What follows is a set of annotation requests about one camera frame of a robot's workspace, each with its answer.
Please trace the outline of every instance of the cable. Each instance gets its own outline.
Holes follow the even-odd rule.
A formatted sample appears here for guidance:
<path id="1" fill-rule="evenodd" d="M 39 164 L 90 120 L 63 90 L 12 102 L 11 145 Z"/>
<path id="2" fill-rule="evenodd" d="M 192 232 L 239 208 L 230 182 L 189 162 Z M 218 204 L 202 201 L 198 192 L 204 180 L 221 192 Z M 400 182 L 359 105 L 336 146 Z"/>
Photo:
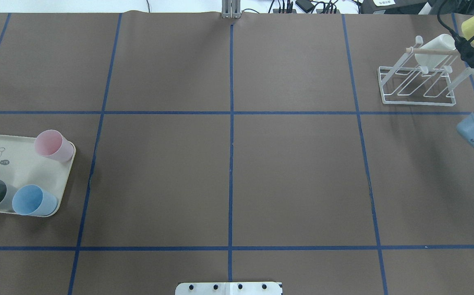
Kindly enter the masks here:
<path id="1" fill-rule="evenodd" d="M 339 0 L 336 0 L 334 3 L 332 3 L 332 5 L 334 6 L 334 14 L 337 13 L 337 5 L 336 5 L 337 2 L 339 2 Z"/>
<path id="2" fill-rule="evenodd" d="M 260 13 L 259 11 L 256 11 L 255 9 L 252 9 L 252 8 L 246 8 L 242 12 L 245 12 L 245 11 L 255 11 L 256 13 Z"/>
<path id="3" fill-rule="evenodd" d="M 271 6 L 273 6 L 273 2 L 275 2 L 275 0 L 271 0 L 271 4 L 270 4 L 270 8 L 268 9 L 268 13 L 271 11 Z"/>
<path id="4" fill-rule="evenodd" d="M 443 3 L 441 4 L 441 6 L 439 6 L 439 10 L 437 11 L 437 21 L 439 21 L 439 24 L 441 24 L 441 26 L 445 27 L 445 29 L 447 29 L 450 32 L 450 34 L 452 34 L 452 36 L 458 36 L 457 33 L 452 28 L 447 26 L 445 24 L 445 22 L 443 22 L 441 20 L 441 9 L 446 4 L 446 2 L 448 2 L 448 0 L 444 0 Z"/>
<path id="5" fill-rule="evenodd" d="M 314 13 L 314 11 L 316 10 L 317 8 L 317 5 L 319 4 L 323 4 L 323 11 L 321 11 L 320 13 L 323 14 L 323 13 L 328 13 L 328 11 L 330 11 L 330 13 L 332 14 L 333 13 L 333 10 L 335 10 L 337 12 L 337 6 L 336 6 L 336 3 L 338 2 L 339 0 L 336 0 L 335 2 L 324 2 L 324 1 L 310 1 L 310 2 L 313 2 L 315 3 L 314 5 L 314 8 L 312 9 L 311 13 Z"/>
<path id="6" fill-rule="evenodd" d="M 361 2 L 359 2 L 358 0 L 352 0 L 352 1 L 353 1 L 353 3 L 357 4 L 357 13 L 361 14 L 361 9 L 363 8 L 362 7 L 363 4 Z"/>

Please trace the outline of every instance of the black device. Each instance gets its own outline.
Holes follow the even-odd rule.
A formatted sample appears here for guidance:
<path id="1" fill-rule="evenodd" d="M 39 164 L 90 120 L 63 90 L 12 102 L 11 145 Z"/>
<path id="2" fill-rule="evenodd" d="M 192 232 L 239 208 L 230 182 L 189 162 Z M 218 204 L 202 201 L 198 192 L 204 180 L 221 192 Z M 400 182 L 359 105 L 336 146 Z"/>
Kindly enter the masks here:
<path id="1" fill-rule="evenodd" d="M 395 4 L 377 6 L 372 0 L 365 0 L 361 4 L 360 12 L 363 14 L 418 14 L 427 0 L 395 0 Z"/>
<path id="2" fill-rule="evenodd" d="M 440 10 L 443 0 L 428 0 L 428 4 L 432 7 L 430 10 L 431 15 L 436 15 L 440 11 L 441 14 L 446 13 L 460 13 L 467 15 L 474 15 L 474 0 L 453 0 L 443 5 L 442 11 Z"/>
<path id="3" fill-rule="evenodd" d="M 314 4 L 309 0 L 297 0 L 295 1 L 295 4 L 297 4 L 297 6 L 299 6 L 305 13 L 308 13 L 315 8 Z"/>

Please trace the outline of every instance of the white wire rack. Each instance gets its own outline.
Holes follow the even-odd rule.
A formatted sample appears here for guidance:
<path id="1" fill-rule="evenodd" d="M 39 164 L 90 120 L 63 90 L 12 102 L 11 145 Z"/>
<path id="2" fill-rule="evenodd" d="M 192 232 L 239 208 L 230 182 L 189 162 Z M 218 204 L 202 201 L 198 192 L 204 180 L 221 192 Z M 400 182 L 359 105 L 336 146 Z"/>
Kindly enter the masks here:
<path id="1" fill-rule="evenodd" d="M 474 69 L 466 67 L 452 82 L 452 63 L 457 59 L 456 50 L 420 49 L 422 37 L 415 37 L 415 45 L 406 48 L 405 53 L 393 67 L 379 67 L 379 89 L 384 104 L 415 104 L 423 106 L 454 106 L 456 97 L 454 89 L 470 75 Z M 414 54 L 444 55 L 439 65 L 433 69 L 415 64 L 405 67 Z"/>

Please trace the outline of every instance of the black cable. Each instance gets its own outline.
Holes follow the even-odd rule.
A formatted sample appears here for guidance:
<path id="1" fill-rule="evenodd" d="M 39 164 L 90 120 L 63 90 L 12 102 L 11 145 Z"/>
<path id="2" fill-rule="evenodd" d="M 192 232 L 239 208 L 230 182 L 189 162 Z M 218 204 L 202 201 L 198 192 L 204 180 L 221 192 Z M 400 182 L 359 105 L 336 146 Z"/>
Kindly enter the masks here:
<path id="1" fill-rule="evenodd" d="M 334 8 L 334 14 L 337 13 L 337 5 L 336 5 L 337 2 L 339 2 L 339 0 L 336 0 L 336 1 L 333 3 L 333 5 L 334 5 L 334 7 L 335 7 L 335 8 Z"/>
<path id="2" fill-rule="evenodd" d="M 323 11 L 325 11 L 325 8 L 326 8 L 326 3 L 325 3 L 325 2 L 323 2 L 323 1 L 319 1 L 319 2 L 317 2 L 317 1 L 310 1 L 310 2 L 314 2 L 314 3 L 315 3 L 314 7 L 313 7 L 312 10 L 311 10 L 311 13 L 314 13 L 314 11 L 315 11 L 316 8 L 317 8 L 317 5 L 319 5 L 319 4 L 321 4 L 321 3 L 323 4 Z"/>
<path id="3" fill-rule="evenodd" d="M 271 4 L 270 4 L 270 8 L 268 9 L 268 13 L 271 11 L 271 6 L 273 6 L 273 3 L 275 2 L 275 0 L 271 0 Z"/>
<path id="4" fill-rule="evenodd" d="M 242 12 L 245 12 L 245 11 L 255 11 L 256 13 L 260 13 L 259 11 L 256 11 L 255 9 L 252 9 L 252 8 L 246 8 Z"/>
<path id="5" fill-rule="evenodd" d="M 358 14 L 361 14 L 361 9 L 363 8 L 363 4 L 361 2 L 359 2 L 358 0 L 352 0 L 353 3 L 357 4 L 357 13 Z"/>
<path id="6" fill-rule="evenodd" d="M 439 10 L 437 11 L 437 21 L 439 21 L 439 24 L 441 24 L 441 26 L 445 27 L 445 29 L 447 29 L 450 32 L 450 34 L 452 34 L 452 36 L 458 36 L 457 33 L 452 28 L 447 26 L 445 24 L 445 22 L 443 22 L 441 20 L 441 9 L 446 4 L 446 2 L 448 2 L 448 0 L 444 0 L 443 3 L 441 4 L 441 6 L 439 6 Z"/>

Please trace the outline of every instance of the metal bracket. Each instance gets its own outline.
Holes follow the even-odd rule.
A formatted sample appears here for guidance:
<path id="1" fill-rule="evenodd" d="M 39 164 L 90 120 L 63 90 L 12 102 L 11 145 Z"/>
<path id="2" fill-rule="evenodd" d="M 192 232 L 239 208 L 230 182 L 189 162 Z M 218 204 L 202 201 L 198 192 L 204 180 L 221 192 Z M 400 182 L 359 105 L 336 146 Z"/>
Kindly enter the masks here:
<path id="1" fill-rule="evenodd" d="M 241 18 L 241 0 L 222 0 L 222 18 Z"/>
<path id="2" fill-rule="evenodd" d="M 282 295 L 281 282 L 182 283 L 175 295 Z"/>

